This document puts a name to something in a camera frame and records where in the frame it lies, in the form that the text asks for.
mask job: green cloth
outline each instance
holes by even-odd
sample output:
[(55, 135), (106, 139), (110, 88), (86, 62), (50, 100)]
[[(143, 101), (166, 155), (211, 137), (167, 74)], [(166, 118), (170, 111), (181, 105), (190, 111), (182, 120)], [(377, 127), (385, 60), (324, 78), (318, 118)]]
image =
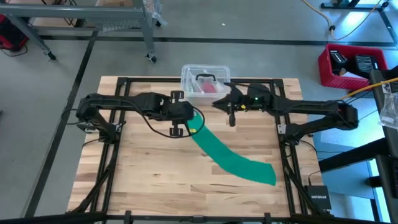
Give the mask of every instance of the green cloth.
[[(190, 129), (199, 130), (202, 123), (201, 116), (196, 113), (195, 117), (188, 121), (188, 126)], [(236, 154), (228, 149), (206, 126), (192, 138), (226, 172), (246, 180), (275, 186), (276, 175), (271, 164), (251, 161)]]

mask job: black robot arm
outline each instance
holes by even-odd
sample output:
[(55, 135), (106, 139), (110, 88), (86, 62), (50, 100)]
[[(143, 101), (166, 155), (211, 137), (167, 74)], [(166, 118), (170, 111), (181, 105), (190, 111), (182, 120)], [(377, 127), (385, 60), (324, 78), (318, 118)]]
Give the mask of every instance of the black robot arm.
[(261, 110), (280, 116), (287, 113), (325, 115), (322, 119), (305, 124), (278, 125), (278, 132), (284, 134), (284, 141), (289, 144), (298, 144), (304, 135), (318, 131), (331, 128), (352, 130), (358, 127), (357, 110), (344, 101), (290, 100), (272, 94), (260, 83), (250, 84), (247, 95), (244, 95), (234, 83), (225, 83), (225, 85), (231, 87), (230, 94), (213, 102), (213, 107), (229, 114), (230, 126), (235, 125), (234, 113), (237, 111)]
[(99, 131), (99, 140), (114, 144), (120, 138), (119, 129), (123, 124), (107, 122), (100, 114), (100, 110), (135, 111), (143, 117), (156, 121), (171, 121), (170, 138), (183, 136), (183, 129), (178, 128), (184, 124), (188, 135), (187, 121), (193, 119), (193, 106), (187, 102), (180, 102), (183, 98), (182, 91), (172, 91), (171, 96), (159, 93), (140, 93), (136, 96), (106, 96), (97, 93), (90, 94), (81, 99), (76, 117), (80, 121), (91, 123)]

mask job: white cable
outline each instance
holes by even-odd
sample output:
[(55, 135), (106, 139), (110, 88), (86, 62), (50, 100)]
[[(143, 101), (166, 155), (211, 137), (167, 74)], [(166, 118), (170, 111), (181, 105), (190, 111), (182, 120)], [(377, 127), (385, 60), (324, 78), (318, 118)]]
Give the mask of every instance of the white cable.
[[(346, 38), (347, 36), (351, 35), (356, 29), (358, 29), (358, 28), (365, 22), (365, 20), (372, 14), (372, 12), (377, 8), (377, 6), (379, 5), (379, 3), (380, 3), (381, 1), (382, 1), (382, 0), (379, 0), (379, 2), (376, 3), (376, 5), (374, 5), (374, 7), (372, 8), (372, 10), (371, 10), (371, 11), (369, 12), (369, 14), (365, 17), (365, 19), (363, 19), (363, 21), (362, 21), (358, 26), (356, 26), (351, 32), (349, 32), (349, 33), (348, 33), (347, 35), (345, 35), (344, 37), (336, 38), (335, 35), (334, 35), (334, 33), (333, 33), (334, 30), (333, 30), (333, 29), (330, 29), (331, 38), (333, 38), (334, 40), (342, 40), (342, 39)], [(318, 9), (315, 9), (313, 6), (311, 6), (310, 3), (308, 3), (307, 0), (303, 0), (303, 2), (304, 2), (306, 5), (308, 5), (312, 10), (314, 10), (314, 11), (317, 12), (317, 13), (319, 13), (319, 15), (323, 16), (323, 17), (328, 21), (329, 28), (330, 28), (331, 26), (333, 26), (333, 23), (331, 22), (331, 20), (329, 19), (329, 17), (328, 17), (327, 15), (325, 15), (324, 13), (322, 13), (321, 11), (319, 11)]]

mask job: red crate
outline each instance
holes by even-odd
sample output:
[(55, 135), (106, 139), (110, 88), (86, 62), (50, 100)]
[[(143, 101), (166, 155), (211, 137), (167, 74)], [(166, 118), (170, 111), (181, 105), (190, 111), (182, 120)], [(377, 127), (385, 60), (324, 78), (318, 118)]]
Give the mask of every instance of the red crate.
[(369, 55), (376, 59), (380, 70), (386, 70), (387, 64), (384, 58), (383, 51), (370, 47), (356, 47), (341, 44), (326, 44), (326, 49), (318, 58), (319, 73), (321, 77), (321, 84), (323, 86), (342, 88), (346, 90), (358, 90), (369, 85), (369, 80), (360, 78), (341, 77), (333, 74), (331, 69), (330, 51), (337, 50), (341, 55), (348, 60), (355, 57), (355, 55)]

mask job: wooden tabletop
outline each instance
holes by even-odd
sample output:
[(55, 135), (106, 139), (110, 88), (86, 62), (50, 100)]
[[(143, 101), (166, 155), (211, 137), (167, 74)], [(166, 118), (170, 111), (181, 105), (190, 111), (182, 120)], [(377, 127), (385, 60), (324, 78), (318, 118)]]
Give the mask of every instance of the wooden tabletop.
[[(114, 95), (117, 77), (102, 77), (98, 93)], [(285, 78), (285, 93), (301, 100), (296, 78)], [(129, 95), (153, 91), (169, 95), (179, 83), (132, 83)], [(254, 161), (272, 164), (276, 186), (245, 180), (222, 170), (191, 138), (168, 139), (153, 133), (141, 116), (126, 112), (118, 162), (108, 214), (123, 215), (205, 215), (227, 217), (289, 217), (286, 188), (274, 117), (259, 111), (236, 113), (236, 126), (229, 127), (228, 116), (210, 106), (201, 106), (206, 126), (234, 152)], [(108, 120), (109, 111), (101, 114)], [(306, 123), (307, 115), (291, 114), (292, 123)], [(168, 133), (170, 122), (150, 122)], [(88, 134), (86, 141), (98, 138)], [(311, 138), (304, 137), (313, 144)], [(74, 209), (95, 184), (103, 144), (86, 145), (81, 153), (68, 209)], [(319, 170), (317, 155), (311, 146), (297, 147), (303, 183)], [(320, 173), (311, 176), (312, 184), (322, 184)], [(293, 188), (295, 209), (300, 212), (298, 193)], [(99, 198), (102, 205), (103, 192)]]

